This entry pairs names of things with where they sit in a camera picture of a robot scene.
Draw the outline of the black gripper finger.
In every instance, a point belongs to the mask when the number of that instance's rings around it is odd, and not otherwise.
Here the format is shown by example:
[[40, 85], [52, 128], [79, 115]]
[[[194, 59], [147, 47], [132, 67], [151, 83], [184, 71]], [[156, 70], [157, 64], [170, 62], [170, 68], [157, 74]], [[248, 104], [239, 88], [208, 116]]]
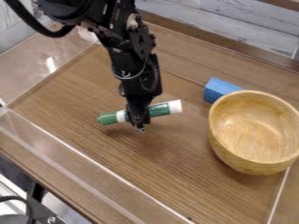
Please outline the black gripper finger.
[[149, 101], [131, 100], [125, 105], [125, 112], [128, 114], [128, 121], [135, 127], [135, 132], [145, 131], [145, 125], [151, 123], [149, 116]]

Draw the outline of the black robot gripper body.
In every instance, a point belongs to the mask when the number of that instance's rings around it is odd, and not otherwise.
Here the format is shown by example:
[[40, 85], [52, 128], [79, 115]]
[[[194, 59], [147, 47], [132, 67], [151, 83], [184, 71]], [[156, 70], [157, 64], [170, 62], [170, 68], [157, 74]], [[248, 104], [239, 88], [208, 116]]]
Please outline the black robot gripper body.
[[163, 92], [157, 55], [145, 60], [132, 53], [112, 52], [112, 73], [120, 80], [119, 93], [128, 102], [149, 102]]

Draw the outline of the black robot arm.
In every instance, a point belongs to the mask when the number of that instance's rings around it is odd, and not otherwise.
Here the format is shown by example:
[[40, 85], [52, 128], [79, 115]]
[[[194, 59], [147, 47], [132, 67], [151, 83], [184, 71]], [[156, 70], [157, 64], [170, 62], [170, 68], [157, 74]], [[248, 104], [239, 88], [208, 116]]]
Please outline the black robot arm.
[[41, 12], [64, 25], [93, 32], [107, 49], [112, 74], [120, 81], [125, 112], [135, 130], [151, 123], [149, 104], [163, 92], [155, 35], [135, 0], [37, 0]]

